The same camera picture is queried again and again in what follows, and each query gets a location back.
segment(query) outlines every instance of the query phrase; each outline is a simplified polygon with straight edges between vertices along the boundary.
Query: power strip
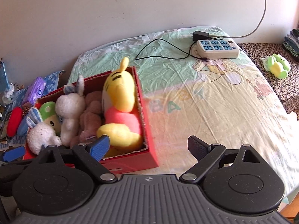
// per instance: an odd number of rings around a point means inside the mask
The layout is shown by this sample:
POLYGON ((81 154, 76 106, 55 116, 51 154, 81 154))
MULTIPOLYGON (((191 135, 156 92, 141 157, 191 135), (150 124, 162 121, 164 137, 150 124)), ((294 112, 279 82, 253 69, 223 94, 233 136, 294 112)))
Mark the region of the power strip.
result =
POLYGON ((198 40, 197 51, 202 58, 226 59, 237 58, 240 49, 231 39, 223 40, 198 40))

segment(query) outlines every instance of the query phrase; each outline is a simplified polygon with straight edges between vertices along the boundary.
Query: metal screw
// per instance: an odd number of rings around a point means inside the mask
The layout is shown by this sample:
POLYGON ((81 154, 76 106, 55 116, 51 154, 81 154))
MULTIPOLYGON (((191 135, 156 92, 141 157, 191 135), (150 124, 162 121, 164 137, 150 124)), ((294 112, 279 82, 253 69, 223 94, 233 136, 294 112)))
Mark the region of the metal screw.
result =
POLYGON ((103 173, 100 178, 105 181, 112 181, 115 179, 115 175, 112 173, 103 173))
POLYGON ((182 175, 182 179, 186 181, 193 181, 197 178, 197 176, 193 173, 185 173, 182 175))

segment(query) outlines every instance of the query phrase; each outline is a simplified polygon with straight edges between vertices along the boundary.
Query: yellow plush toy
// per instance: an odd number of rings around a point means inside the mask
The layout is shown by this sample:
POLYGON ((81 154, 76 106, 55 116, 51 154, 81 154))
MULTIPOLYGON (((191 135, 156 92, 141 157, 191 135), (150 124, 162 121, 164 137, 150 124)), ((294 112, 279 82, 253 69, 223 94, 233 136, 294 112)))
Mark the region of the yellow plush toy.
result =
POLYGON ((143 145, 136 87, 126 71, 128 64, 129 59, 124 57, 120 68, 111 72, 104 83, 102 107, 106 124, 98 129, 97 137, 109 136, 110 150, 105 157, 139 150, 143 145))

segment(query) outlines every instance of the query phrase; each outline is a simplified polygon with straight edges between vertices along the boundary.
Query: plush toy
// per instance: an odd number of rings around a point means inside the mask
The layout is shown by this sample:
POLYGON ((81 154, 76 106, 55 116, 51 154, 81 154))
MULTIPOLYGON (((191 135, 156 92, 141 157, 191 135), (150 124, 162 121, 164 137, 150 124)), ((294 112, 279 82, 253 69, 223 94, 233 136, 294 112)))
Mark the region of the plush toy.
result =
POLYGON ((13 137, 18 130, 18 127, 22 121, 22 109, 20 107, 15 107, 10 115, 8 124, 7 124, 7 135, 13 137))
POLYGON ((274 56, 268 57, 268 68, 271 73, 279 79, 284 79, 289 74, 288 71, 283 68, 283 65, 278 62, 274 56))
POLYGON ((28 112, 26 122, 31 130, 27 135, 27 143, 32 153, 38 155, 42 146, 61 145, 61 140, 54 129, 42 121, 41 115, 37 108, 31 108, 28 112))
POLYGON ((39 108, 42 120, 53 127, 56 135, 60 136, 60 121, 55 112, 55 102, 46 102, 39 108))
POLYGON ((283 58, 280 54, 273 54, 272 56, 275 57, 276 61, 281 63, 283 68, 286 70, 286 71, 290 71, 291 70, 291 66, 289 64, 289 62, 283 58))
POLYGON ((85 142, 91 137, 95 137, 98 128, 102 125, 102 119, 99 114, 102 111, 102 92, 94 91, 86 95, 86 110, 80 116, 80 133, 79 141, 85 142))
POLYGON ((18 136, 23 136, 27 133, 28 131, 28 124, 26 122, 27 120, 27 115, 25 115, 25 117, 22 119, 19 127, 18 127, 18 130, 17 130, 17 135, 18 136))
POLYGON ((72 138, 78 134, 79 118, 85 110, 84 78, 79 75, 76 86, 65 85, 63 91, 65 95, 57 99, 55 111, 63 117, 60 138, 62 144, 68 147, 72 138))
POLYGON ((265 70, 270 71, 275 77, 285 79, 289 75, 291 66, 280 54, 273 54, 272 56, 261 58, 261 60, 265 70))
POLYGON ((97 137, 109 136, 111 149, 106 156, 129 153, 143 145, 136 87, 132 75, 126 71, 128 64, 129 59, 124 57, 120 68, 111 72, 104 83, 102 107, 106 124, 97 130, 97 137))

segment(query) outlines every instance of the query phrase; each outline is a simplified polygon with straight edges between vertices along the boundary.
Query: green mushroom plush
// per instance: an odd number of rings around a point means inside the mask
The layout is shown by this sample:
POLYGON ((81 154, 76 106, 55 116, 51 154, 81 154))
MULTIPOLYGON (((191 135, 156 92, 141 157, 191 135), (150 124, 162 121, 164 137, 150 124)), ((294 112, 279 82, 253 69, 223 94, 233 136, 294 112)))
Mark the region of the green mushroom plush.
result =
POLYGON ((60 120, 58 115, 55 112, 55 102, 46 102, 44 103, 40 108, 39 112, 41 114, 42 120, 52 126, 52 128, 55 130, 56 135, 60 136, 60 120))

